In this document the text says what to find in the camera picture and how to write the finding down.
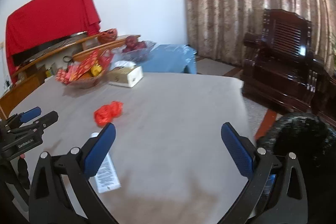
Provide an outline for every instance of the chair backrest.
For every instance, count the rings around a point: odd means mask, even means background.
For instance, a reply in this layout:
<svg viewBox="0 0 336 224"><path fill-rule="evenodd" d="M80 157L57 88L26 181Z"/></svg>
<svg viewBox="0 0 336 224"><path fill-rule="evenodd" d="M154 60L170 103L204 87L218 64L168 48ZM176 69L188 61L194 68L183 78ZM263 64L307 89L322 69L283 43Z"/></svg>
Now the chair backrest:
<svg viewBox="0 0 336 224"><path fill-rule="evenodd" d="M310 49L311 22L285 10L265 10L262 36L272 55L300 62Z"/></svg>

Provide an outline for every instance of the red plastic bag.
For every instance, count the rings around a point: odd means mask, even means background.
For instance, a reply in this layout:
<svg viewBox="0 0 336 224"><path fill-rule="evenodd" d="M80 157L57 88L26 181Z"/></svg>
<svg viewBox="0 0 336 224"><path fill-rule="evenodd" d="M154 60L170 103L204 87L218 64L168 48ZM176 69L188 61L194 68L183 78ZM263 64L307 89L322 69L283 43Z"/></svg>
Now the red plastic bag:
<svg viewBox="0 0 336 224"><path fill-rule="evenodd" d="M112 122L112 119L121 115L123 110L123 103L118 101L111 102L110 105L103 105L97 109L94 113L94 120L99 127L105 126L108 122Z"/></svg>

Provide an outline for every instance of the red cloth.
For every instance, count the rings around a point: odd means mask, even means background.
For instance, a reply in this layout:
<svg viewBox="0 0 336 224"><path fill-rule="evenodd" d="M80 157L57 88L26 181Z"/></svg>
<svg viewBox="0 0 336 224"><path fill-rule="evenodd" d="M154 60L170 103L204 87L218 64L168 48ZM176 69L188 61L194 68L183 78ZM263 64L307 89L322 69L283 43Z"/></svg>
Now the red cloth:
<svg viewBox="0 0 336 224"><path fill-rule="evenodd" d="M6 56L9 73L16 69L13 54L45 42L87 31L100 30L93 0L32 0L14 11L6 24Z"/></svg>

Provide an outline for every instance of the red snack packet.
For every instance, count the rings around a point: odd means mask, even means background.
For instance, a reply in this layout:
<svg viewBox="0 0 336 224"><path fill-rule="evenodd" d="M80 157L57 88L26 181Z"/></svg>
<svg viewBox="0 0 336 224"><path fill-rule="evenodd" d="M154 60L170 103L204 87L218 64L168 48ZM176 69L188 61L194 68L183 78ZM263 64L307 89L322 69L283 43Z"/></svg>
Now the red snack packet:
<svg viewBox="0 0 336 224"><path fill-rule="evenodd" d="M84 73L89 71L89 69L91 69L91 67L95 64L97 60L98 60L98 50L95 50L89 57L87 57L85 60L82 61L82 63L80 63L77 71L73 75L72 80L76 81Z"/></svg>
<svg viewBox="0 0 336 224"><path fill-rule="evenodd" d="M102 66L103 69L106 69L107 66L110 64L113 55L114 54L110 50L105 50L103 54L100 57L98 57L99 65Z"/></svg>
<svg viewBox="0 0 336 224"><path fill-rule="evenodd" d="M67 76L67 72L63 69L59 69L57 71L56 81L59 81L61 83L64 83L65 85L67 85L69 83L69 81L66 78L66 76Z"/></svg>
<svg viewBox="0 0 336 224"><path fill-rule="evenodd" d="M110 105L103 105L93 113L94 120L99 127L105 126L112 119L121 115L123 103L113 101Z"/></svg>
<svg viewBox="0 0 336 224"><path fill-rule="evenodd" d="M78 65L71 65L68 67L67 79L69 82L73 81L73 77L75 76L75 72L78 69Z"/></svg>

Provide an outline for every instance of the wooden chair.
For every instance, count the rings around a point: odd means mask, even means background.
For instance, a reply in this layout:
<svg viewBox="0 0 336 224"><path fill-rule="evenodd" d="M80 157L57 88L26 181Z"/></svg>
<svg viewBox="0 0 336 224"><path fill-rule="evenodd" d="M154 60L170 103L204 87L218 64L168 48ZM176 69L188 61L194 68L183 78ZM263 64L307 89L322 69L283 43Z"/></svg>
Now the wooden chair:
<svg viewBox="0 0 336 224"><path fill-rule="evenodd" d="M311 22L284 10L265 10L261 35L247 33L243 93L306 112L323 60L310 50Z"/></svg>
<svg viewBox="0 0 336 224"><path fill-rule="evenodd" d="M336 76L326 73L319 82L319 90L312 100L312 112L336 128Z"/></svg>

